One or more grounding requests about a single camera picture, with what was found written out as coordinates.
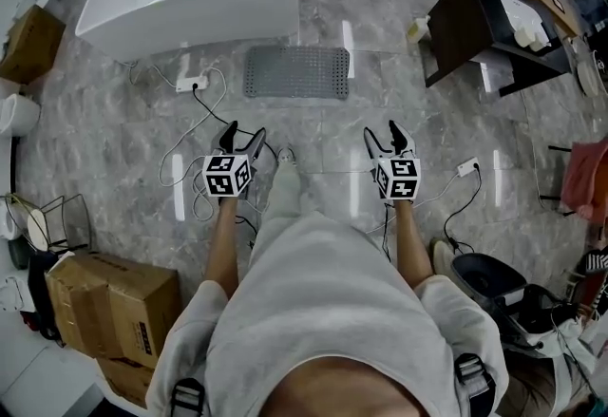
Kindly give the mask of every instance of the electrical outlet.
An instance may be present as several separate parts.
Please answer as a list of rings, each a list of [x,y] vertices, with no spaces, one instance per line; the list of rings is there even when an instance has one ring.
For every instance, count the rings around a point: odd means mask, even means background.
[[[175,90],[178,93],[191,93],[192,86],[194,84],[197,85],[197,89],[200,89],[200,90],[207,89],[207,86],[209,86],[209,78],[207,77],[206,74],[203,74],[202,76],[197,76],[194,78],[178,79]]]
[[[458,175],[463,178],[464,176],[469,175],[471,172],[475,171],[475,164],[479,166],[479,161],[477,157],[473,157],[470,161],[466,161],[465,163],[461,163],[458,166]]]

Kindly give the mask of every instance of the gray tile floor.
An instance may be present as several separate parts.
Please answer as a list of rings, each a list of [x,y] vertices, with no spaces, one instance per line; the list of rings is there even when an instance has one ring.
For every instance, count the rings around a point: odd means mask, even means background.
[[[603,137],[608,99],[583,97],[575,78],[565,75],[482,104],[481,76],[473,65],[425,89],[419,48],[408,44],[405,35],[412,18],[426,14],[436,1],[300,0],[298,37],[160,54],[134,68],[138,81],[131,85],[125,66],[74,37],[85,0],[63,0],[67,29],[55,67],[30,88],[42,104],[42,116],[19,148],[18,190],[38,203],[83,193],[99,250],[177,269],[188,297],[201,279],[213,220],[200,222],[187,212],[186,221],[176,221],[173,189],[159,185],[158,170],[164,152],[205,112],[146,65],[157,65],[172,80],[179,73],[193,76],[214,66],[228,83],[218,114],[238,120],[243,128],[265,126],[274,147],[285,141],[294,145],[307,210],[319,209],[366,231],[382,223],[384,207],[367,172],[371,164],[362,130],[369,126],[378,134],[388,133],[388,120],[393,119],[417,142],[425,169],[419,200],[439,194],[459,163],[473,156],[480,160],[481,193],[453,220],[451,233],[512,264],[529,280],[559,290],[564,269],[581,255],[586,226],[577,217],[562,218],[539,205],[532,143],[542,191],[559,190],[567,159],[550,154],[546,145]],[[355,78],[346,102],[242,95],[243,58],[252,44],[342,46],[344,20],[351,23],[355,49]],[[217,74],[211,79],[202,95],[208,104],[223,90]],[[208,119],[177,152],[185,161],[208,153],[219,128],[219,122]],[[260,164],[250,197],[259,209],[272,181],[268,152]],[[168,176],[164,170],[164,182],[170,181]],[[441,234],[446,217],[466,203],[476,186],[475,176],[456,180],[441,199],[417,209],[425,240]],[[183,189],[189,206],[190,185]],[[257,218],[241,204],[243,214]],[[206,206],[201,202],[198,209],[204,215]],[[80,221],[72,217],[70,223],[78,228]],[[238,233],[244,268],[252,233],[245,225]],[[382,231],[374,237],[380,240]]]

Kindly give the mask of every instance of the foot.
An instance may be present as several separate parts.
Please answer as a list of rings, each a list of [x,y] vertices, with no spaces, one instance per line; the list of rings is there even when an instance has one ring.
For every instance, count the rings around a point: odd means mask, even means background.
[[[471,296],[472,292],[456,275],[452,268],[452,261],[456,257],[452,248],[441,239],[434,238],[430,242],[431,263],[437,275],[445,275],[456,284],[465,294]]]
[[[278,161],[278,163],[285,163],[285,162],[295,163],[295,153],[294,153],[294,150],[292,149],[292,146],[287,144],[283,148],[281,148],[278,151],[276,160]]]

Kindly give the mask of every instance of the white shirt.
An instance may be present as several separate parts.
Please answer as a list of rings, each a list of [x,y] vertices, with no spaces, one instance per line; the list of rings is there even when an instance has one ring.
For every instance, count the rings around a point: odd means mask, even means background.
[[[363,362],[406,388],[428,415],[461,415],[454,359],[480,356],[497,388],[508,375],[496,324],[448,278],[413,291],[370,240],[312,213],[261,254],[227,301],[203,282],[167,336],[146,396],[168,414],[181,378],[204,375],[213,417],[257,416],[295,367],[324,356]]]

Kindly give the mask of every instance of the pink towel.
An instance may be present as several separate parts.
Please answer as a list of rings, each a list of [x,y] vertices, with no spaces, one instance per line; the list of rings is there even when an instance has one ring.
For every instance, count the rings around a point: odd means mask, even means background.
[[[606,220],[608,195],[606,152],[608,139],[597,143],[574,143],[561,187],[561,200],[566,206],[602,226]]]

